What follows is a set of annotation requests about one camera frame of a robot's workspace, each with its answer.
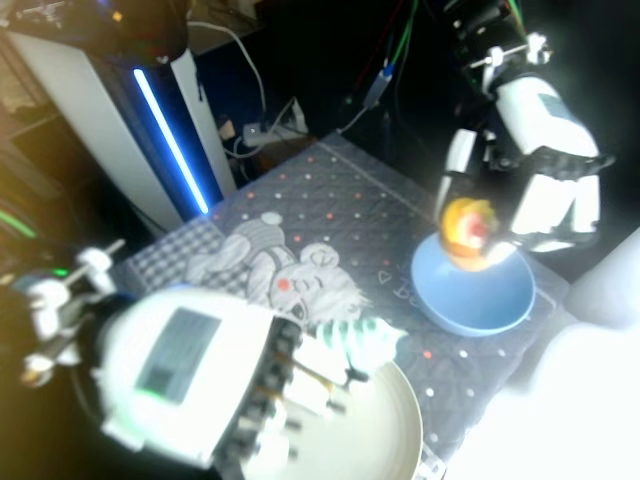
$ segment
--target robotic hand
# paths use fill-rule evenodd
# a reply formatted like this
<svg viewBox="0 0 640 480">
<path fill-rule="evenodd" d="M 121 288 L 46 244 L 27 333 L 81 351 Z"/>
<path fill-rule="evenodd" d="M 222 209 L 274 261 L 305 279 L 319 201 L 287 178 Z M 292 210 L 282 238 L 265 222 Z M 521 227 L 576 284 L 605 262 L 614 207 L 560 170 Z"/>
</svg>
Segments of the robotic hand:
<svg viewBox="0 0 640 480">
<path fill-rule="evenodd" d="M 526 45 L 493 47 L 470 65 L 483 67 L 488 102 L 473 128 L 456 132 L 435 206 L 441 243 L 463 269 L 483 270 L 516 248 L 549 252 L 596 237 L 598 173 L 613 158 L 529 68 L 550 56 L 546 38 L 532 33 Z M 478 164 L 488 167 L 489 185 L 472 172 Z"/>
</svg>

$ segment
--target bowl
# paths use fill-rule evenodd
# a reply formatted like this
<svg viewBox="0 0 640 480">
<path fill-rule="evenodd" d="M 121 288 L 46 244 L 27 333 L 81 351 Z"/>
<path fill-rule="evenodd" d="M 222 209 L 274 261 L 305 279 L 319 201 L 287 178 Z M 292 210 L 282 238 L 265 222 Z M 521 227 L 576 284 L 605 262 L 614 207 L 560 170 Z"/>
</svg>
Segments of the bowl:
<svg viewBox="0 0 640 480">
<path fill-rule="evenodd" d="M 465 337 L 505 332 L 524 321 L 535 300 L 535 280 L 522 255 L 481 272 L 455 266 L 437 234 L 424 240 L 411 263 L 422 311 L 442 329 Z"/>
</svg>

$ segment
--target bear illustration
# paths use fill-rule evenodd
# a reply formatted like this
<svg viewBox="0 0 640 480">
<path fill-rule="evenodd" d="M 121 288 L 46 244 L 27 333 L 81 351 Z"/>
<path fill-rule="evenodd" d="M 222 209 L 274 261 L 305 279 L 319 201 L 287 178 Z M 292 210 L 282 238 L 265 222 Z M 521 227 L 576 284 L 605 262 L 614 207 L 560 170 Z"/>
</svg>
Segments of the bear illustration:
<svg viewBox="0 0 640 480">
<path fill-rule="evenodd" d="M 245 296 L 304 326 L 357 320 L 367 300 L 340 256 L 325 243 L 312 243 L 300 258 L 285 245 L 282 217 L 267 212 L 238 225 L 213 254 L 192 257 L 185 280 L 200 284 L 210 275 L 247 271 Z"/>
</svg>

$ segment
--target blue led light strip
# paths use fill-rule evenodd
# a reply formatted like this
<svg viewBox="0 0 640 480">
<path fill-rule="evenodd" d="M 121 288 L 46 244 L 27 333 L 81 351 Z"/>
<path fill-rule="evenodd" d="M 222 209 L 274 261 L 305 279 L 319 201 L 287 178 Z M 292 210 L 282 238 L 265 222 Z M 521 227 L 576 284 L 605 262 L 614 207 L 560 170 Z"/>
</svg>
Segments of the blue led light strip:
<svg viewBox="0 0 640 480">
<path fill-rule="evenodd" d="M 158 105 L 158 101 L 156 100 L 155 95 L 153 94 L 153 90 L 151 90 L 151 86 L 147 81 L 147 77 L 145 77 L 144 72 L 139 68 L 136 68 L 133 71 L 133 75 L 136 77 L 136 81 L 138 82 L 138 86 L 140 90 L 142 90 L 142 94 L 144 98 L 147 100 L 149 104 L 149 108 L 151 108 L 151 112 L 160 127 L 160 131 L 162 131 L 162 135 L 167 141 L 167 145 L 171 149 L 171 153 L 173 153 L 173 157 L 176 159 L 176 163 L 184 176 L 184 179 L 187 181 L 187 185 L 189 186 L 189 190 L 191 190 L 191 194 L 198 204 L 198 208 L 203 214 L 209 212 L 209 207 L 207 206 L 207 202 L 205 202 L 204 197 L 202 196 L 202 192 L 200 192 L 200 188 L 198 188 L 198 184 L 196 183 L 195 178 L 193 178 L 193 174 L 189 169 L 189 165 L 187 165 L 180 148 L 178 147 L 178 143 L 176 139 L 173 137 L 173 133 L 171 133 L 171 129 L 167 124 L 167 120 L 164 118 L 162 110 L 160 110 L 160 105 Z"/>
</svg>

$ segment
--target polka dot tablecloth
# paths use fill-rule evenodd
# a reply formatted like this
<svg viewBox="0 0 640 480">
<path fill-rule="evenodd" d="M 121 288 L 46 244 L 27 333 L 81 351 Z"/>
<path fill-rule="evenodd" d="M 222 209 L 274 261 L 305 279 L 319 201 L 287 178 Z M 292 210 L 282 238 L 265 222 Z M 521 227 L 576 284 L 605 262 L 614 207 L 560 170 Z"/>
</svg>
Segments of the polka dot tablecloth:
<svg viewBox="0 0 640 480">
<path fill-rule="evenodd" d="M 332 134 L 131 257 L 116 276 L 139 294 L 190 282 L 310 324 L 377 315 L 406 330 L 396 363 L 424 421 L 418 478 L 439 478 L 433 470 L 481 418 L 568 286 L 531 260 L 541 295 L 528 321 L 480 339 L 442 331 L 417 308 L 408 272 L 434 231 L 431 209 L 412 180 Z"/>
</svg>

